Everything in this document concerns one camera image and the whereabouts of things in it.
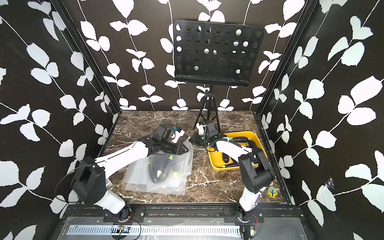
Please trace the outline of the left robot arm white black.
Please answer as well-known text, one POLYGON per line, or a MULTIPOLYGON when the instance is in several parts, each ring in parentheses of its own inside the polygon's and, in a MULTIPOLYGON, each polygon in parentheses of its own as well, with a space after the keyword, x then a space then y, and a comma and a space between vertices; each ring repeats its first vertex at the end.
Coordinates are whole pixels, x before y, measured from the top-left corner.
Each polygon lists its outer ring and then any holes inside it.
POLYGON ((101 207, 121 221, 132 215, 130 205, 107 188, 109 177, 120 170, 148 192, 178 194, 186 188, 192 170, 193 149, 188 141, 144 137, 104 157, 84 158, 74 170, 71 188, 87 206, 101 207))

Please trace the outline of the clear zip-top bag top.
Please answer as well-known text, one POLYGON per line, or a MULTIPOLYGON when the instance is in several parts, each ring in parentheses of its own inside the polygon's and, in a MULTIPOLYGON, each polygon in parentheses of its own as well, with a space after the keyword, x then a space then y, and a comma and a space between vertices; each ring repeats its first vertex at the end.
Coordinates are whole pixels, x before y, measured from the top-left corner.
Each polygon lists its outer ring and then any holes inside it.
POLYGON ((125 177, 126 190, 184 195, 187 176, 192 173, 193 147, 184 141, 188 152, 182 155, 159 153, 130 165, 125 177))

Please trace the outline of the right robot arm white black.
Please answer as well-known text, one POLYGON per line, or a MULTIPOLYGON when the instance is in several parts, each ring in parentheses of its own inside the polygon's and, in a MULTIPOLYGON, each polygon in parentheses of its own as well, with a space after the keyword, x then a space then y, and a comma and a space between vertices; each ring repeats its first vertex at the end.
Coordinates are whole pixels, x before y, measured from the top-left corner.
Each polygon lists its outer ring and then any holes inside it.
POLYGON ((226 154, 239 164, 245 186, 239 204, 244 212, 250 212, 256 207, 261 195, 275 179, 275 173, 265 152, 258 147, 244 147, 225 134, 209 136, 195 133, 190 142, 226 154))

